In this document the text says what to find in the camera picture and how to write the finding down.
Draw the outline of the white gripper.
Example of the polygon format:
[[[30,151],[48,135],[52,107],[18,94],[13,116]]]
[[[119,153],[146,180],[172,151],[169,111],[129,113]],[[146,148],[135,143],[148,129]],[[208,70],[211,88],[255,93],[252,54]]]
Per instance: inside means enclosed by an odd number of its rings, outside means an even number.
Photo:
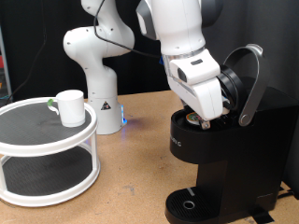
[[[203,130],[210,128],[209,120],[222,114],[221,84],[216,77],[189,88],[175,83],[174,92],[203,119],[201,121]]]

